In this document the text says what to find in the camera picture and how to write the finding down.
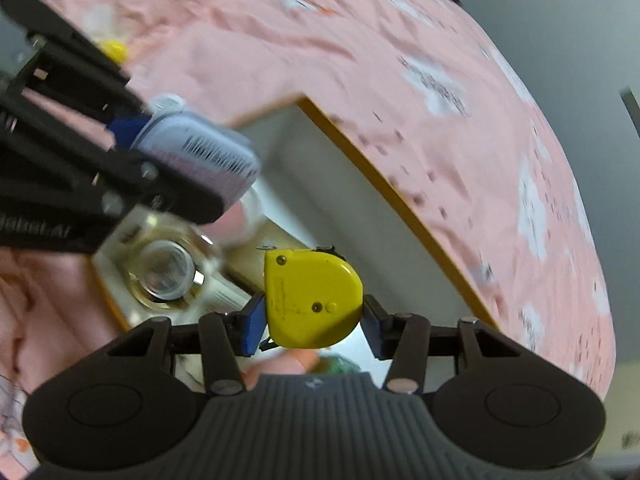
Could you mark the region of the green liquid clear bottle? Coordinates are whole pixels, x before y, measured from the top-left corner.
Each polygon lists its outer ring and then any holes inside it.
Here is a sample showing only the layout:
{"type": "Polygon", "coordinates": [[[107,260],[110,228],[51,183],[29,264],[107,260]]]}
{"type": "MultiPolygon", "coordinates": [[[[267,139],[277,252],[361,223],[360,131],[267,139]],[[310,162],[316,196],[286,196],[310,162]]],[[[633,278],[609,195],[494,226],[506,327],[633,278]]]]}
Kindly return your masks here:
{"type": "Polygon", "coordinates": [[[348,375],[360,372],[361,368],[357,363],[339,354],[322,354],[314,368],[314,374],[321,375],[348,375]]]}

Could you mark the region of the round gold compact tin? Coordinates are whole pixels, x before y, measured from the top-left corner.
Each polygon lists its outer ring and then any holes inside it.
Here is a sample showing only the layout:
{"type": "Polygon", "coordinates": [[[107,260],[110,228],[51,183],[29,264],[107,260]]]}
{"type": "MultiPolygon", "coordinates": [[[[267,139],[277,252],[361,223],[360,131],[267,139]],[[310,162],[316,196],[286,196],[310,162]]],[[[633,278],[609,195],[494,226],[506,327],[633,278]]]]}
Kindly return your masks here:
{"type": "Polygon", "coordinates": [[[104,240],[92,264],[125,328],[153,316],[190,324],[203,312],[222,253],[194,224],[137,206],[104,240]]]}

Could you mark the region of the yellow tape measure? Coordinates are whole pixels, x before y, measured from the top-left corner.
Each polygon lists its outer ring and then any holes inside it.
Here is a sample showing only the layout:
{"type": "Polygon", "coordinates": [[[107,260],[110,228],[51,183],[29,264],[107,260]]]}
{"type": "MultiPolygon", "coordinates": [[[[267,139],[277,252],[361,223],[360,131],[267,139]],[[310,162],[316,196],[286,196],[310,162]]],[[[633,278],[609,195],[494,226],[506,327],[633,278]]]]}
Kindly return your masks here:
{"type": "Polygon", "coordinates": [[[264,285],[270,337],[282,348],[328,348],[360,322],[361,278],[333,246],[267,249],[264,285]]]}

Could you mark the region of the yellow cap white bottle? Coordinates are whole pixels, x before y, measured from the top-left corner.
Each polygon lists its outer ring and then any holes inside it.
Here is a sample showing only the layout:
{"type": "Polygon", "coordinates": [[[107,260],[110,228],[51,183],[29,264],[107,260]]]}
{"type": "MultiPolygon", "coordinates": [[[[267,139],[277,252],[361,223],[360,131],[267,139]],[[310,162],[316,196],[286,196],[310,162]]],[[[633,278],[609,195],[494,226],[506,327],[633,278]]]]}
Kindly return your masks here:
{"type": "Polygon", "coordinates": [[[118,39],[103,39],[99,41],[100,50],[115,64],[122,66],[129,58],[126,44],[118,39]]]}

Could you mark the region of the pink bottle orange pump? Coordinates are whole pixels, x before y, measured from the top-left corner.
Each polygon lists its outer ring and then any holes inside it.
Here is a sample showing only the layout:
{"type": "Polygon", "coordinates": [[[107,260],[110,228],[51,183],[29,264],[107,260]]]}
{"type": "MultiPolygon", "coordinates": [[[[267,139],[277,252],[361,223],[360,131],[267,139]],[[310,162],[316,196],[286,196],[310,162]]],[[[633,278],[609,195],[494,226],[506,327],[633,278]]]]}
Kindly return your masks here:
{"type": "Polygon", "coordinates": [[[247,390],[253,389],[262,375],[305,375],[320,361],[318,350],[269,350],[258,360],[250,361],[242,369],[247,390]]]}

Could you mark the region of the gold square jewellery box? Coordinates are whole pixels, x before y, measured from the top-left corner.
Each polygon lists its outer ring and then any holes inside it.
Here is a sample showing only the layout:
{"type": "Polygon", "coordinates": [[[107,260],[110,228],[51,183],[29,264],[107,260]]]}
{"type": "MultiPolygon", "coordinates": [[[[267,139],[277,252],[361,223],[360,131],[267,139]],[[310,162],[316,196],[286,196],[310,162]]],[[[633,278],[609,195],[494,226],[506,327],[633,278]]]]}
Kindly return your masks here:
{"type": "Polygon", "coordinates": [[[262,292],[265,252],[270,248],[302,249],[307,245],[267,219],[249,240],[226,251],[224,275],[246,292],[262,292]]]}

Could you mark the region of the clear case pink sponge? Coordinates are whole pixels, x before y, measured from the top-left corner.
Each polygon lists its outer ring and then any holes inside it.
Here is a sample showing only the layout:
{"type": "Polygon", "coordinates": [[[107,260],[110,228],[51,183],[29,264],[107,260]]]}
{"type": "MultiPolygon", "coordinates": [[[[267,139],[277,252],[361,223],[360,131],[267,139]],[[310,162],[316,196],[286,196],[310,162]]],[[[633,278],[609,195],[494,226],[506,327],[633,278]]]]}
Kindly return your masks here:
{"type": "Polygon", "coordinates": [[[250,240],[265,221],[259,194],[250,188],[218,220],[200,230],[222,248],[240,246],[250,240]]]}

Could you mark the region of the orange cardboard box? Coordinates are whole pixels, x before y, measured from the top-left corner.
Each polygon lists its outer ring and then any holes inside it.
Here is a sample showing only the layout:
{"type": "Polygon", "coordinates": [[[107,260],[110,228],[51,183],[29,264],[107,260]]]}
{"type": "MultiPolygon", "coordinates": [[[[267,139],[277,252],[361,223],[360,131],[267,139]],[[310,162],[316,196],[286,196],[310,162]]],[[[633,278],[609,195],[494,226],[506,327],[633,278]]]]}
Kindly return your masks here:
{"type": "Polygon", "coordinates": [[[442,257],[424,246],[355,159],[303,107],[267,110],[242,130],[264,161],[250,188],[262,200],[265,221],[307,248],[333,246],[387,311],[444,325],[470,314],[442,257]]]}

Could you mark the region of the pink printed bed duvet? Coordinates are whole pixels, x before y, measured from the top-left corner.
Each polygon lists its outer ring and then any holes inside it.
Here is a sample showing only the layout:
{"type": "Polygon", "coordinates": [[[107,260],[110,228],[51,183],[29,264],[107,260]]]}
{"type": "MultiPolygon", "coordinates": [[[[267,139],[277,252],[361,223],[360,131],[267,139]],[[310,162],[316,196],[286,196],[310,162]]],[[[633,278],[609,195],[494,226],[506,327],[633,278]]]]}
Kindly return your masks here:
{"type": "Polygon", "coordinates": [[[42,1],[98,47],[126,44],[127,88],[151,117],[172,93],[247,138],[254,117],[303,107],[471,312],[429,320],[424,393],[382,388],[390,362],[360,322],[312,349],[358,374],[195,392],[176,357],[201,356],[198,322],[122,326],[92,264],[104,241],[91,254],[1,243],[3,478],[599,477],[615,340],[584,205],[535,100],[460,6],[42,1]]]}

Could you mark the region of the grey wall switch panel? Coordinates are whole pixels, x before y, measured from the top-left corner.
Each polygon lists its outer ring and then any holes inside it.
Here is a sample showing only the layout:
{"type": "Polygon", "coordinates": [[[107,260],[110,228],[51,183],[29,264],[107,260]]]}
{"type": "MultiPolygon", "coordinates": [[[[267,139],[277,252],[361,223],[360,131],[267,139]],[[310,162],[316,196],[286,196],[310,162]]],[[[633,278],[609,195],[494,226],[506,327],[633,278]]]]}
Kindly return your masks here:
{"type": "Polygon", "coordinates": [[[630,120],[634,124],[634,130],[640,136],[640,106],[634,96],[634,92],[631,88],[626,88],[620,92],[620,98],[625,105],[630,120]]]}

